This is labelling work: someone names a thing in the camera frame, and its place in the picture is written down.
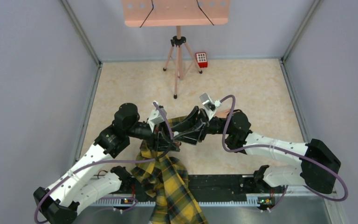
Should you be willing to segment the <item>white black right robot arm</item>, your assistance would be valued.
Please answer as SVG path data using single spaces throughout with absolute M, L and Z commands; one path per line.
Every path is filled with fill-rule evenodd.
M 288 142 L 258 134 L 244 112 L 234 110 L 225 117 L 209 117 L 205 110 L 194 107 L 187 116 L 169 120 L 177 141 L 196 145 L 209 134 L 222 135 L 227 152 L 264 156 L 284 162 L 284 166 L 263 165 L 254 172 L 255 187 L 268 192 L 281 185 L 305 186 L 314 193 L 333 192 L 340 160 L 318 139 L 310 142 Z

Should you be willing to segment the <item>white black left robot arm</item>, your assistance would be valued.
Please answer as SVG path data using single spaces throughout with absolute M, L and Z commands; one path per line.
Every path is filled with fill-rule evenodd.
M 163 155 L 174 149 L 175 136 L 165 108 L 156 101 L 152 104 L 155 108 L 145 122 L 139 120 L 135 104 L 122 104 L 112 123 L 99 133 L 78 162 L 53 184 L 35 190 L 35 223 L 42 223 L 38 219 L 41 214 L 45 224 L 71 224 L 85 208 L 106 194 L 127 192 L 131 181 L 124 175 L 108 173 L 106 178 L 88 182 L 105 164 L 119 162 L 116 157 L 130 145 L 131 138 L 151 142 L 153 147 L 162 149 Z

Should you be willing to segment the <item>mannequin hand painted nails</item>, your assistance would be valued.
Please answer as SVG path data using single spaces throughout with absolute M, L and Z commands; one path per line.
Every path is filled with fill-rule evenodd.
M 222 110 L 222 111 L 218 111 L 215 113 L 214 117 L 217 117 L 217 118 L 226 118 L 229 113 L 231 112 L 230 109 L 225 109 L 225 110 Z

